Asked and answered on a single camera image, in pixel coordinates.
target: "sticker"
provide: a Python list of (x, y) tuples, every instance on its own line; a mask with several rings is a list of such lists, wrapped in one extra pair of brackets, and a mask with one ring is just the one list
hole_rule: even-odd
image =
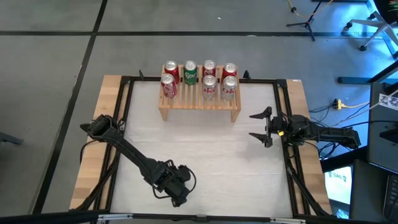
[(398, 98), (390, 96), (390, 98), (386, 99), (387, 97), (388, 97), (387, 95), (380, 94), (379, 102), (381, 103), (379, 105), (398, 111)]

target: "yellow cable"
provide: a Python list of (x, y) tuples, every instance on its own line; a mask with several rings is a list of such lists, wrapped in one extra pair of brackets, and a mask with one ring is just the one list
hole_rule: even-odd
[(358, 104), (358, 105), (355, 105), (355, 106), (346, 106), (344, 104), (341, 104), (341, 107), (343, 107), (343, 108), (356, 108), (356, 107), (363, 106), (363, 105), (368, 104), (368, 103), (369, 102), (365, 102), (365, 103), (361, 103), (361, 104)]
[[(290, 8), (293, 8), (293, 4), (292, 4), (292, 2), (290, 2), (290, 0), (287, 0), (287, 2), (289, 3), (289, 5), (290, 5)], [(309, 14), (309, 15), (306, 15), (306, 16), (302, 16), (302, 15), (300, 15), (299, 13), (297, 13), (296, 12), (296, 10), (294, 11), (294, 13), (296, 13), (296, 15), (298, 15), (299, 17), (302, 17), (302, 18), (308, 18), (308, 17), (310, 17), (310, 16), (313, 16), (313, 15), (315, 15), (315, 14), (317, 14), (317, 13), (319, 13), (319, 12), (322, 12), (324, 9), (326, 9), (326, 7), (328, 6), (328, 5), (330, 5), (330, 3), (332, 3), (333, 2), (333, 0), (330, 0), (330, 2), (328, 2), (323, 8), (321, 8), (320, 10), (318, 10), (317, 12), (314, 12), (314, 13), (311, 13), (311, 14)]]

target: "soda can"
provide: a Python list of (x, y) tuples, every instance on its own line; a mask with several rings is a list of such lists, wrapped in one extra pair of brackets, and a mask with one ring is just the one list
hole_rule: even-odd
[(213, 99), (217, 91), (217, 79), (213, 75), (207, 75), (203, 78), (201, 95), (204, 99)]
[(187, 61), (184, 65), (184, 80), (188, 85), (193, 85), (197, 82), (198, 67), (195, 62)]
[(237, 78), (236, 77), (237, 74), (238, 74), (238, 69), (236, 68), (236, 65), (233, 63), (227, 63), (223, 68), (223, 74), (221, 76), (220, 83), (223, 83), (224, 78), (227, 76), (233, 76), (233, 77)]
[(221, 87), (221, 97), (225, 100), (232, 100), (235, 95), (235, 89), (238, 87), (238, 81), (233, 76), (227, 76), (224, 78), (223, 85)]
[(205, 63), (203, 64), (203, 75), (201, 77), (202, 81), (203, 78), (207, 75), (213, 75), (214, 77), (216, 77), (216, 63), (212, 60), (207, 60), (205, 61)]
[(180, 72), (178, 70), (178, 65), (177, 65), (176, 62), (174, 62), (174, 61), (166, 62), (166, 64), (164, 65), (164, 72), (166, 74), (173, 75), (174, 80), (175, 80), (175, 84), (179, 84), (180, 83)]
[(162, 76), (160, 82), (163, 87), (163, 94), (167, 98), (173, 98), (177, 95), (177, 84), (175, 84), (173, 75), (166, 74)]

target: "coca-cola can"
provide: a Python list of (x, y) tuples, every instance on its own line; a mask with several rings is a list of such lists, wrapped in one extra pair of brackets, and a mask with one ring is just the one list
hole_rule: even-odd
[(204, 99), (213, 99), (217, 91), (217, 79), (213, 75), (203, 78), (201, 95)]
[(177, 95), (177, 84), (175, 84), (173, 75), (164, 75), (160, 82), (163, 87), (163, 94), (167, 98), (173, 98)]
[(233, 76), (233, 77), (237, 78), (236, 77), (237, 74), (238, 74), (238, 68), (236, 67), (236, 65), (233, 63), (227, 63), (223, 68), (223, 74), (221, 76), (220, 83), (223, 83), (224, 78), (227, 76)]
[(174, 80), (175, 80), (175, 84), (179, 84), (180, 83), (180, 72), (178, 70), (178, 65), (177, 65), (176, 62), (174, 62), (174, 61), (166, 62), (166, 64), (164, 65), (164, 72), (166, 74), (173, 75)]
[(216, 77), (216, 63), (212, 60), (206, 60), (205, 63), (203, 64), (203, 75), (202, 75), (202, 80), (205, 78), (207, 75), (213, 75)]
[(227, 76), (224, 78), (223, 85), (221, 87), (221, 97), (224, 100), (232, 100), (235, 96), (235, 90), (238, 87), (238, 81), (233, 76)]

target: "wooden table frame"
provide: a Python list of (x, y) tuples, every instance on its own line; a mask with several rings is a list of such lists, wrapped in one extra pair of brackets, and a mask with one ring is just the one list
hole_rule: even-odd
[[(93, 118), (95, 119), (101, 114), (113, 114), (114, 118), (125, 122), (128, 114), (133, 84), (136, 80), (158, 82), (160, 81), (160, 77), (122, 77), (120, 75), (104, 76)], [(275, 98), (279, 98), (279, 100), (276, 100), (277, 111), (281, 109), (288, 115), (302, 114), (306, 117), (309, 117), (307, 102), (305, 100), (304, 90), (300, 80), (253, 80), (241, 78), (240, 82), (273, 84)], [(291, 161), (297, 169), (298, 174), (303, 176), (303, 180), (305, 181), (307, 188), (315, 200), (326, 212), (331, 213), (317, 149), (310, 144), (299, 146), (296, 149), (289, 147), (288, 149), (284, 150), (285, 159), (289, 159), (289, 154), (292, 155), (293, 153), (295, 157), (292, 158)], [(109, 167), (112, 160), (116, 159), (118, 161), (119, 156), (120, 155), (115, 148), (107, 145), (106, 143), (93, 143), (86, 147), (70, 208), (75, 208), (84, 201), (84, 199), (93, 190), (100, 177), (104, 174), (107, 167)], [(108, 180), (102, 193), (100, 194), (101, 196), (96, 199), (91, 208), (111, 208), (113, 186), (116, 180), (116, 174), (117, 173), (112, 175), (110, 180)], [(308, 207), (306, 201), (302, 200), (302, 195), (299, 191), (299, 188), (295, 183), (293, 183), (291, 176), (287, 174), (287, 178), (293, 216), (296, 214), (314, 214), (314, 212)], [(154, 214), (135, 214), (135, 217), (170, 219), (169, 215), (157, 216)], [(245, 217), (237, 218), (241, 221), (264, 221), (259, 219), (259, 217), (248, 217), (248, 219), (244, 220), (243, 218)], [(226, 220), (234, 221), (237, 219), (229, 217), (229, 219)]]

